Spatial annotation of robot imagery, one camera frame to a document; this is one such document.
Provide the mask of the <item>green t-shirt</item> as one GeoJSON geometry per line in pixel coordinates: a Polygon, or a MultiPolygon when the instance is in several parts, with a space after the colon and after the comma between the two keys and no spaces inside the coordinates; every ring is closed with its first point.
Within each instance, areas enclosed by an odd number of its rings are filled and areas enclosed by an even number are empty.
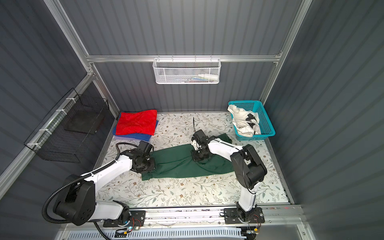
{"type": "Polygon", "coordinates": [[[219,156],[212,155],[201,161],[194,161],[190,144],[166,148],[152,153],[155,169],[142,173],[142,180],[163,178],[197,178],[222,175],[234,171],[232,163],[219,156]]]}

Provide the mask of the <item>teal plastic laundry basket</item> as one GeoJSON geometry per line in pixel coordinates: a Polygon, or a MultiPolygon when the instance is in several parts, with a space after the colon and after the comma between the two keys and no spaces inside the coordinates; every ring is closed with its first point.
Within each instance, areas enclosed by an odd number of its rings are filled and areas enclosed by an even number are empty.
{"type": "Polygon", "coordinates": [[[243,100],[243,101],[230,101],[228,102],[229,105],[235,105],[238,108],[242,108],[246,111],[252,111],[254,113],[259,114],[260,118],[260,128],[261,128],[261,134],[260,135],[254,135],[251,138],[243,137],[238,134],[238,131],[236,127],[234,126],[235,129],[235,134],[236,138],[239,141],[261,141],[265,140],[268,137],[272,137],[276,134],[276,131],[271,123],[271,120],[263,106],[263,104],[260,101],[251,101],[251,100],[243,100]]]}

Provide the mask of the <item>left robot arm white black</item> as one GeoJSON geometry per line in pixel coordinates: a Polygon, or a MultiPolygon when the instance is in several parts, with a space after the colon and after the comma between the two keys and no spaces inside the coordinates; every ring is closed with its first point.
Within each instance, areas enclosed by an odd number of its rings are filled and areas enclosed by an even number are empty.
{"type": "Polygon", "coordinates": [[[98,191],[121,174],[133,171],[138,174],[155,169],[151,156],[154,147],[141,141],[131,144],[132,149],[121,151],[122,143],[115,145],[117,155],[109,163],[83,175],[71,175],[45,202],[42,213],[48,222],[72,223],[81,226],[87,222],[114,221],[127,226],[131,221],[130,208],[119,201],[98,201],[98,191]]]}

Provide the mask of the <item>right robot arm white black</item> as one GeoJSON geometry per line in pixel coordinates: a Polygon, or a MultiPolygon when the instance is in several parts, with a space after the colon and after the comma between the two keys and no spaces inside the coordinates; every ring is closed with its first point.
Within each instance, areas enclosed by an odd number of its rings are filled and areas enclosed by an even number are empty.
{"type": "Polygon", "coordinates": [[[214,136],[208,137],[202,130],[195,132],[191,141],[194,161],[218,155],[232,163],[236,178],[242,186],[236,203],[237,216],[241,222],[248,222],[256,212],[256,193],[268,172],[255,148],[252,145],[236,146],[214,136]]]}

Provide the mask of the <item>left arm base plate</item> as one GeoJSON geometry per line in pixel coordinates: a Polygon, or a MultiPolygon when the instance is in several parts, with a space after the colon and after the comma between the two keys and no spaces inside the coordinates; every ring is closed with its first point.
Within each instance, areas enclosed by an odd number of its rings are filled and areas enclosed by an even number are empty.
{"type": "Polygon", "coordinates": [[[143,227],[146,219],[146,211],[124,212],[116,220],[105,220],[104,228],[143,227]]]}

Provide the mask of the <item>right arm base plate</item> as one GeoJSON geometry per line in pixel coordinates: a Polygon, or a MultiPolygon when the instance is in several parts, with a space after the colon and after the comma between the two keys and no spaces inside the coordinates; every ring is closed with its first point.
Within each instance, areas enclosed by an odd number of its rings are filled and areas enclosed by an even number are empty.
{"type": "Polygon", "coordinates": [[[224,218],[225,223],[230,224],[263,224],[265,223],[264,213],[262,208],[252,208],[245,212],[242,208],[224,208],[220,213],[224,218]]]}

